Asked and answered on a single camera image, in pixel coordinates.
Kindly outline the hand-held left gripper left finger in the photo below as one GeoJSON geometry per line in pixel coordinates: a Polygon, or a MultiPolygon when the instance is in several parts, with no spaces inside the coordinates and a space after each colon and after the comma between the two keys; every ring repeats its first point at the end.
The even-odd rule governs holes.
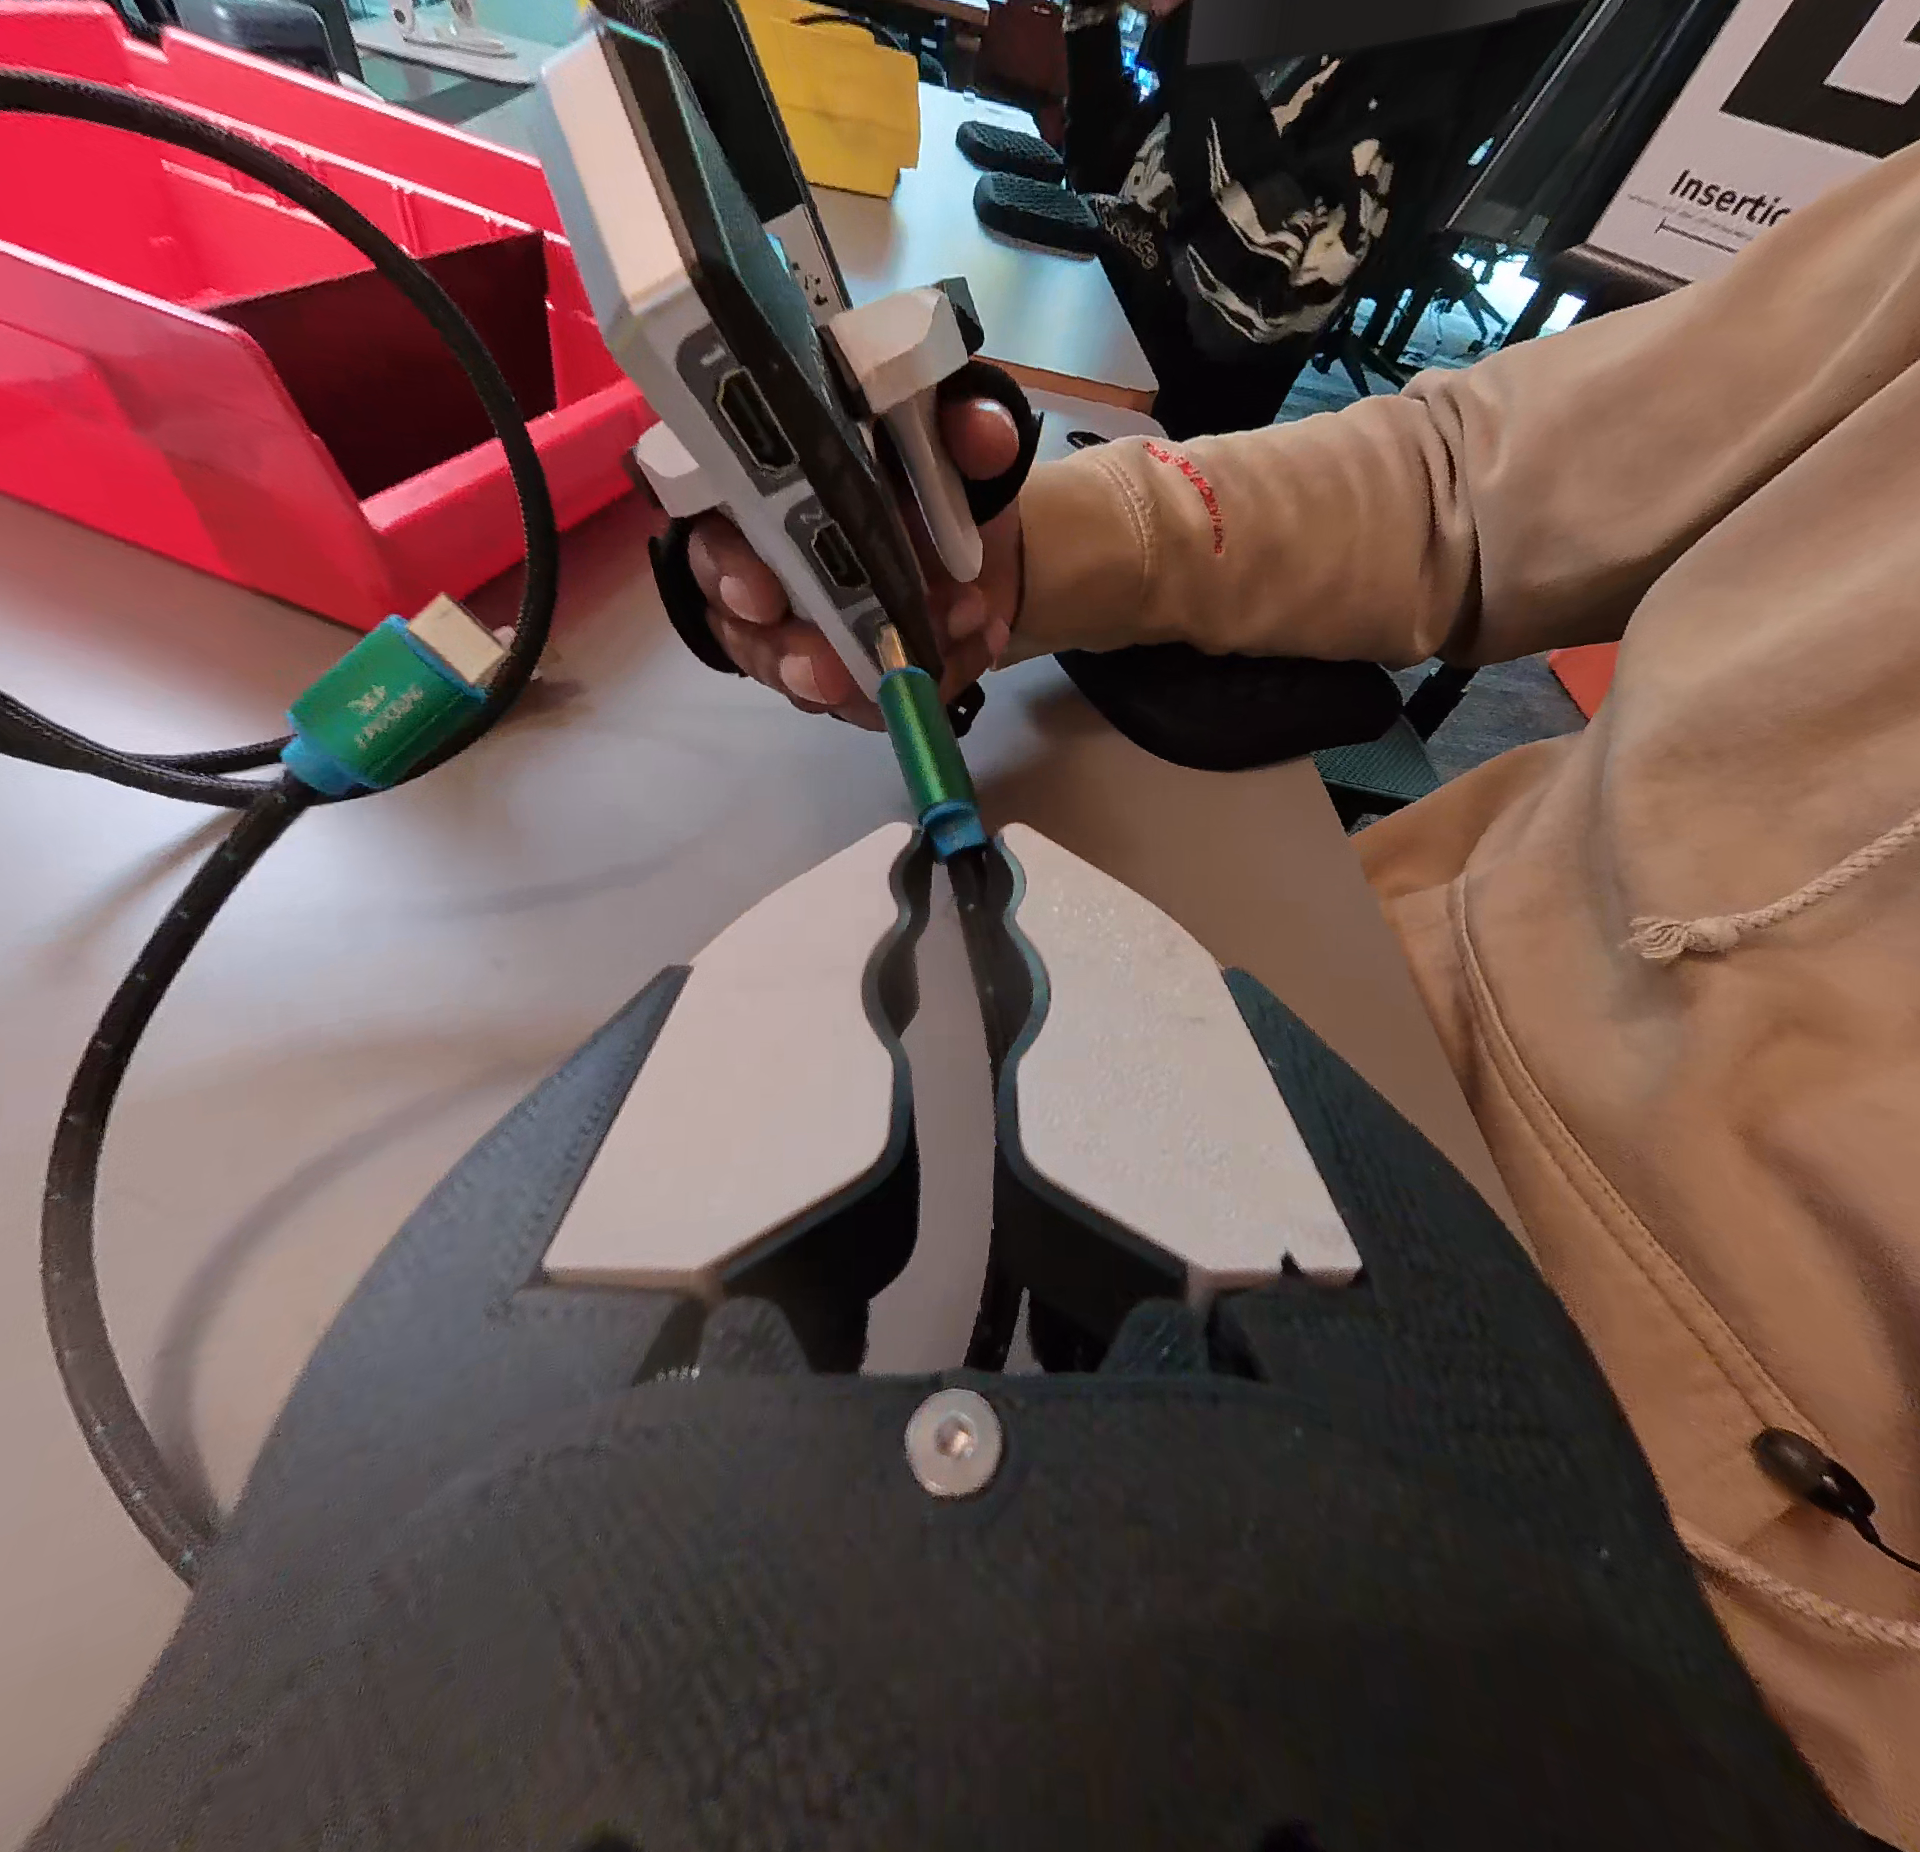
{"type": "Polygon", "coordinates": [[[881,1298],[919,1244],[908,1026],[919,831],[881,827],[737,911],[681,979],[541,1273],[669,1298],[881,1298]]]}

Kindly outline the person's right hand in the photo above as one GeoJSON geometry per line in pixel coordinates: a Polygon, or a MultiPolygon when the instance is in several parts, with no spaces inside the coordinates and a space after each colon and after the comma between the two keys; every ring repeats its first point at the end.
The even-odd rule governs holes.
{"type": "MultiPolygon", "coordinates": [[[[1017,422],[1002,400],[940,391],[940,427],[945,457],[969,486],[992,486],[1017,457],[1017,422]]],[[[690,574],[705,590],[705,623],[728,647],[728,660],[773,687],[786,703],[814,720],[842,720],[861,732],[888,732],[881,703],[861,688],[861,680],[842,667],[842,652],[792,614],[773,563],[737,534],[731,519],[690,522],[690,574]]],[[[1017,509],[1002,509],[983,522],[983,574],[928,574],[936,638],[945,660],[940,697],[983,687],[1017,623],[1017,509]]]]}

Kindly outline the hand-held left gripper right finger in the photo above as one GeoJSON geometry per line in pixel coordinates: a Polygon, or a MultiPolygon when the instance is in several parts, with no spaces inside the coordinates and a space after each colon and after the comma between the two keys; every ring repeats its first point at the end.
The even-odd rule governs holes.
{"type": "Polygon", "coordinates": [[[1346,1291],[1364,1256],[1218,954],[1134,884],[1006,827],[1017,1030],[1014,1150],[1043,1207],[1146,1266],[1155,1298],[1346,1291]]]}

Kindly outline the yellow plastic bin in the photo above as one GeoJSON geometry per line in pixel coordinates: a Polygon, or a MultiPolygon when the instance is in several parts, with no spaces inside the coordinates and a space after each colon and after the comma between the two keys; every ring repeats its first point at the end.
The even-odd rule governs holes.
{"type": "Polygon", "coordinates": [[[737,0],[814,186],[890,199],[919,170],[919,59],[814,0],[737,0]]]}

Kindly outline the black bin divider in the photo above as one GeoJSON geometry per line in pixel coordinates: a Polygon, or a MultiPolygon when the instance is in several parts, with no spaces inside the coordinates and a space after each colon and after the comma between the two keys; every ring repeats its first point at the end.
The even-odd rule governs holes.
{"type": "MultiPolygon", "coordinates": [[[[523,415],[558,410],[558,362],[541,320],[541,232],[472,240],[422,253],[443,293],[499,356],[523,415]]],[[[205,301],[215,320],[249,330],[293,395],[314,441],[355,499],[382,499],[474,441],[489,415],[443,352],[443,333],[399,293],[391,276],[328,276],[272,293],[205,301]]]]}

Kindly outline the person's right forearm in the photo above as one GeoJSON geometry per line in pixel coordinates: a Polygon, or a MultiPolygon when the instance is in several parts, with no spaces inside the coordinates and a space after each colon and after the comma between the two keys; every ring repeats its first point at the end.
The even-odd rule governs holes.
{"type": "Polygon", "coordinates": [[[1520,352],[1405,395],[1196,441],[1108,441],[1017,492],[1014,660],[1266,652],[1313,667],[1504,667],[1604,638],[1655,541],[1598,509],[1565,395],[1520,352]]]}

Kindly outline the red plastic bin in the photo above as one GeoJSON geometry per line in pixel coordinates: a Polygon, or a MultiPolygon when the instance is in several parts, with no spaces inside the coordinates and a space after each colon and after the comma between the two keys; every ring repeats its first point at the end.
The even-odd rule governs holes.
{"type": "MultiPolygon", "coordinates": [[[[146,49],[103,0],[6,0],[0,59],[241,126],[418,261],[541,232],[558,410],[533,415],[533,441],[558,533],[628,492],[650,400],[590,320],[533,157],[194,31],[146,49]]],[[[472,595],[523,556],[499,439],[355,499],[263,340],[205,314],[363,276],[372,261],[314,217],[139,134],[6,112],[0,240],[6,499],[346,632],[472,595]]]]}

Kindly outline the white sign with black marker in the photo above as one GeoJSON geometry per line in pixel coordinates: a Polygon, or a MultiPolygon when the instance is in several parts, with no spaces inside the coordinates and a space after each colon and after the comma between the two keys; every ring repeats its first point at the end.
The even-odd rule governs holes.
{"type": "Polygon", "coordinates": [[[1702,280],[1911,141],[1920,0],[1739,0],[1584,249],[1702,280]]]}

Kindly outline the person's beige hoodie torso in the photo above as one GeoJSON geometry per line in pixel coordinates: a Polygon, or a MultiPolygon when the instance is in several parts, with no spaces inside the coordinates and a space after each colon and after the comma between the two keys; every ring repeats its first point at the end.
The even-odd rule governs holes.
{"type": "Polygon", "coordinates": [[[1805,1432],[1911,1550],[1911,147],[1718,280],[1364,415],[1358,638],[1618,638],[1560,750],[1368,843],[1467,1099],[1722,1625],[1911,1842],[1911,1577],[1788,1501],[1805,1432]]]}

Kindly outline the braided HDMI cable green plugs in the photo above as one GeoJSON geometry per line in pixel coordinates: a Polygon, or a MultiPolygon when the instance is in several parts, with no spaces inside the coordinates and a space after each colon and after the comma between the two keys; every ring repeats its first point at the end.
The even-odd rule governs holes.
{"type": "MultiPolygon", "coordinates": [[[[940,687],[912,667],[890,667],[881,680],[881,723],[888,723],[897,788],[928,837],[958,837],[983,827],[983,794],[958,756],[970,714],[983,714],[983,687],[969,687],[958,703],[945,703],[940,687]]],[[[103,1156],[105,1156],[105,1114],[119,1099],[119,1083],[133,1067],[133,1047],[154,1005],[170,1002],[170,985],[182,979],[185,954],[223,917],[232,884],[268,862],[268,843],[307,808],[314,808],[307,788],[263,788],[241,808],[241,819],[205,843],[205,862],[177,893],[177,905],[154,917],[105,1014],[89,1030],[89,1055],[53,1122],[45,1181],[37,1181],[37,1312],[45,1312],[57,1396],[119,1515],[182,1583],[198,1583],[215,1521],[205,1511],[182,1493],[170,1459],[154,1446],[146,1415],[133,1411],[133,1389],[105,1338],[103,1245],[92,1245],[103,1156]]]]}

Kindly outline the grey multiport hub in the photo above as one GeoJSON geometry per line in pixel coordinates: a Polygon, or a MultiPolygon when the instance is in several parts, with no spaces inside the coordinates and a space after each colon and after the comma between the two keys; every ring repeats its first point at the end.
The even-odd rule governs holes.
{"type": "Polygon", "coordinates": [[[533,134],[599,333],[669,439],[638,460],[656,500],[731,519],[861,688],[888,623],[940,668],[897,492],[681,54],[590,19],[541,59],[533,134]]]}

